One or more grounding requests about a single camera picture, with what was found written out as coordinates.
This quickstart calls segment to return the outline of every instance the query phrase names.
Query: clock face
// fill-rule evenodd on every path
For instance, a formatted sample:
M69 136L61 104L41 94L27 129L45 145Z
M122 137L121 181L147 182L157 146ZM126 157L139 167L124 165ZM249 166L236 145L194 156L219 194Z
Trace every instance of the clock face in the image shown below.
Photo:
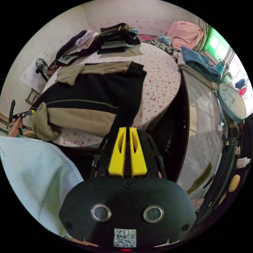
M219 93L229 110L240 119L245 119L246 109L242 97L232 86L221 84Z

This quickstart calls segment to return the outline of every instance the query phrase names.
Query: pink towel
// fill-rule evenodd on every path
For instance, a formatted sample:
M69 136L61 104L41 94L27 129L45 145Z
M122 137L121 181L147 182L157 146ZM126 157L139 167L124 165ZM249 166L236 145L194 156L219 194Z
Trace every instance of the pink towel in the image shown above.
M204 33L197 25L190 22L173 21L166 36L172 39L173 47L181 50L181 46L193 49Z

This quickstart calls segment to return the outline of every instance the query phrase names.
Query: window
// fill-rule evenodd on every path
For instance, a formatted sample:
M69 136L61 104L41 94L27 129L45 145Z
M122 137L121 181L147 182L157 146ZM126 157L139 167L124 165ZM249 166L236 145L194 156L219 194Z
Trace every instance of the window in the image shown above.
M237 54L234 54L233 59L231 60L229 64L229 72L233 76L232 79L232 84L235 86L235 84L241 80L244 79L246 83L246 93L242 96L245 107L246 107L246 112L247 112L247 117L253 113L253 89L250 83L250 80L248 78L248 75L246 73L245 68L243 67L239 57Z
M203 49L219 60L225 58L229 47L227 41L212 28Z

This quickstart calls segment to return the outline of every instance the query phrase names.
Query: wooden chair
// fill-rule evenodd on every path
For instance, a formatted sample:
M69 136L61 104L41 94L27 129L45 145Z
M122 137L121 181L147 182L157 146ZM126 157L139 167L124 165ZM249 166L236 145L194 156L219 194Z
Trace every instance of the wooden chair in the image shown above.
M30 101L29 99L30 99L30 96L32 95L33 92L35 93L35 95L34 95L32 101ZM34 103L34 101L35 101L35 99L37 98L38 95L40 96L41 94L38 93L35 89L31 88L31 92L30 92L28 98L26 99L26 102L30 105L33 105L33 103Z

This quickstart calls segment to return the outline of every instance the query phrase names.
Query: bed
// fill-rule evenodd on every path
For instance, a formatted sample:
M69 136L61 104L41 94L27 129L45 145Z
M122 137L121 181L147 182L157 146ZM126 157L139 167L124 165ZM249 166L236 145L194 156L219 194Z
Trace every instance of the bed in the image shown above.
M180 87L181 75L176 62L165 51L147 43L141 43L138 47L140 53L136 56L94 53L75 64L131 60L144 65L147 75L143 84L141 106L133 126L146 131L149 126L152 128L155 126L154 122L162 117L173 101ZM49 79L43 92L55 83L56 77L57 71ZM64 128L61 136L54 140L54 143L68 147L97 148L101 141L99 137Z

